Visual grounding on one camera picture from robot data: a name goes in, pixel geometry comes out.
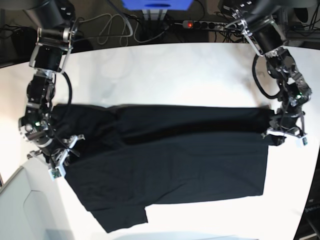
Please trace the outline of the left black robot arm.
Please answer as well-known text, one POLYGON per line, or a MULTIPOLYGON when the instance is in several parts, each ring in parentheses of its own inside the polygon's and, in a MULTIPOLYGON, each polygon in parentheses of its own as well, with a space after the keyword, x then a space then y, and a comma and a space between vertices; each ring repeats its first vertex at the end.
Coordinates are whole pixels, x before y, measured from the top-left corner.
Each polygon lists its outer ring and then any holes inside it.
POLYGON ((240 0, 231 4, 233 21, 225 28, 236 30, 247 40, 255 51, 252 63, 253 79, 260 92, 268 99, 277 99, 281 107, 271 117, 269 128, 263 137, 274 136, 277 143, 295 138, 297 144, 308 144, 305 132, 305 112, 302 106, 312 95, 312 90, 299 71, 296 61, 284 47, 286 37, 273 18, 273 14, 282 8, 308 8, 310 0, 240 0), (262 88, 256 74, 259 57, 264 57, 271 78, 275 79, 279 92, 269 95, 262 88))

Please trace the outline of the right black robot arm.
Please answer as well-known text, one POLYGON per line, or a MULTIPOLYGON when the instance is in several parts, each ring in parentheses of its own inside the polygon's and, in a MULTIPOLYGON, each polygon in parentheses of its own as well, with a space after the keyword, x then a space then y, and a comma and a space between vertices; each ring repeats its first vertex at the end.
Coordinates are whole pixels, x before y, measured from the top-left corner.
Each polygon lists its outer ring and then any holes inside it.
POLYGON ((68 98, 73 95, 65 66, 73 50, 79 20, 69 0, 31 0, 24 12, 37 25, 37 40, 29 60, 35 73, 27 86, 25 113, 19 119, 18 129, 27 142, 39 149, 29 156, 37 158, 42 154, 49 175, 56 179, 65 176, 65 160, 80 139, 76 135, 61 139, 54 129, 59 120, 52 113, 57 74, 66 79, 68 98))

